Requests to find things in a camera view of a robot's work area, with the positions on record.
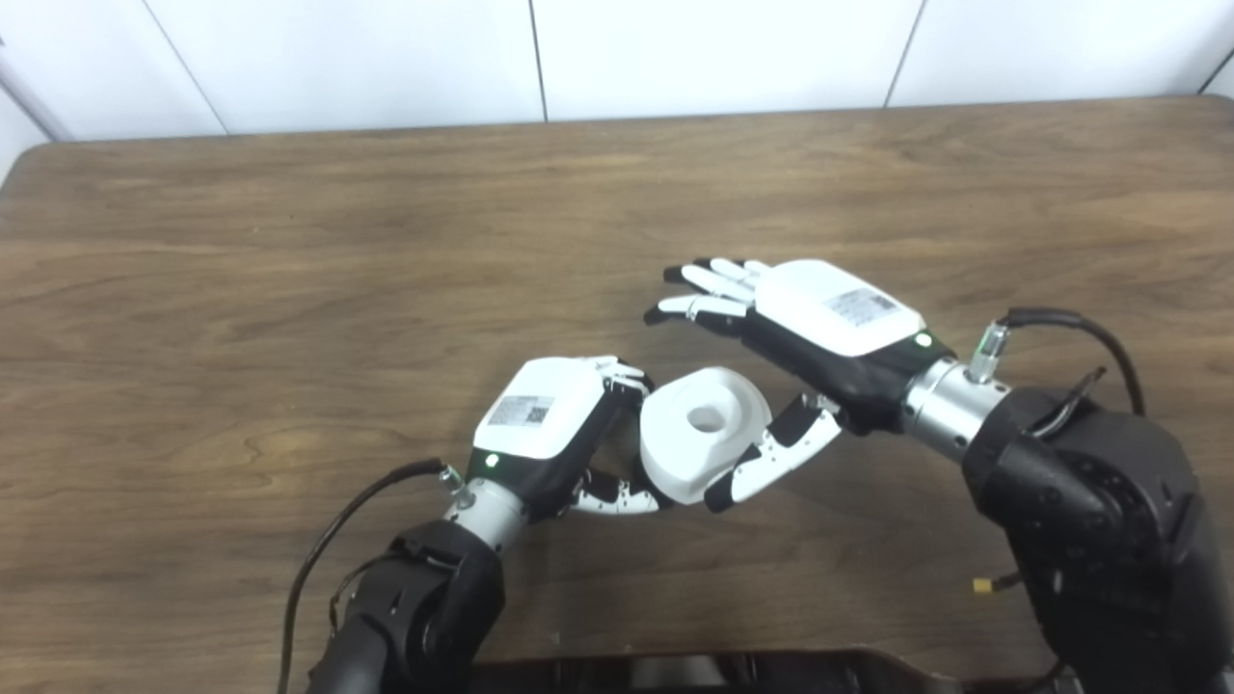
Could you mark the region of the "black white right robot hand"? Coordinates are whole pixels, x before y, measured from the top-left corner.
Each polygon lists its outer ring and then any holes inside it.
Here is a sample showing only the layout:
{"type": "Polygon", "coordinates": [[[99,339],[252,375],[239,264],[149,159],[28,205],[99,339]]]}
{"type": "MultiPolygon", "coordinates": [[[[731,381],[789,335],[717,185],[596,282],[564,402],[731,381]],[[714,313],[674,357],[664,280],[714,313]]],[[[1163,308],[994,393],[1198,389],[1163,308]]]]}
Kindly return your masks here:
{"type": "Polygon", "coordinates": [[[705,506],[713,512],[814,461],[838,435],[902,435],[913,384],[953,357],[921,312],[824,261],[768,265],[716,256],[661,277],[690,291],[648,307],[647,325],[694,322],[808,387],[707,484],[705,506]]]}

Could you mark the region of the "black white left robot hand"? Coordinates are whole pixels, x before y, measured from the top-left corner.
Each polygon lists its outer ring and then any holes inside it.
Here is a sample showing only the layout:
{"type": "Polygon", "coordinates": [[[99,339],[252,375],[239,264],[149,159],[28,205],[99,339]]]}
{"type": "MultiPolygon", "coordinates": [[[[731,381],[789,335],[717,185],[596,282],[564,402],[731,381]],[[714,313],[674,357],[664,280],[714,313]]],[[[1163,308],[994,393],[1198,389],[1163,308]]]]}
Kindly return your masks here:
{"type": "Polygon", "coordinates": [[[508,491],[529,524],[573,508],[612,515],[666,510],[652,483],[592,470],[592,457],[622,417],[656,390],[642,369],[613,354],[526,361],[471,436],[466,480],[508,491]]]}

